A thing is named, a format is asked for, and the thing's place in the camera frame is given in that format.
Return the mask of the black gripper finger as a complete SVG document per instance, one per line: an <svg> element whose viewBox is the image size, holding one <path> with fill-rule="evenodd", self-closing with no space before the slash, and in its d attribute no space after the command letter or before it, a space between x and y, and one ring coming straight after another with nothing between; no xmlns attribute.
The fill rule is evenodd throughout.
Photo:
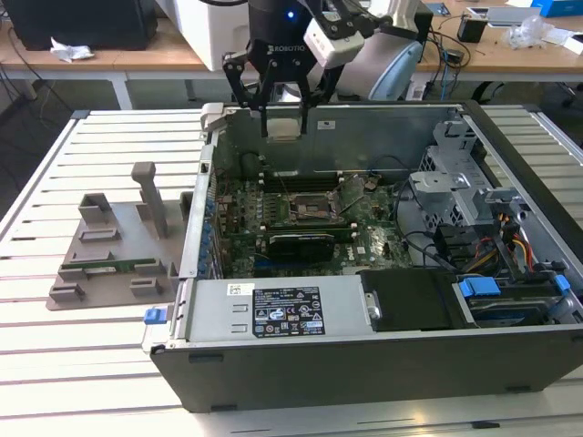
<svg viewBox="0 0 583 437"><path fill-rule="evenodd" d="M306 72L300 73L296 78L296 84L300 91L301 103L300 114L302 118L301 133L307 133L307 122L309 110L317 107L320 104L326 104L330 101L338 81L343 72L342 66L337 66L331 69L325 69L322 77L316 88L311 91Z"/></svg>
<svg viewBox="0 0 583 437"><path fill-rule="evenodd" d="M241 80L247 60L248 57L245 52L227 54L223 58L223 71L230 84L232 94L239 105L259 114L261 135L266 137L268 135L267 105L275 85L276 74L279 72L279 66L275 60L269 59L265 72L260 73L260 82L257 85L257 89L251 93Z"/></svg>

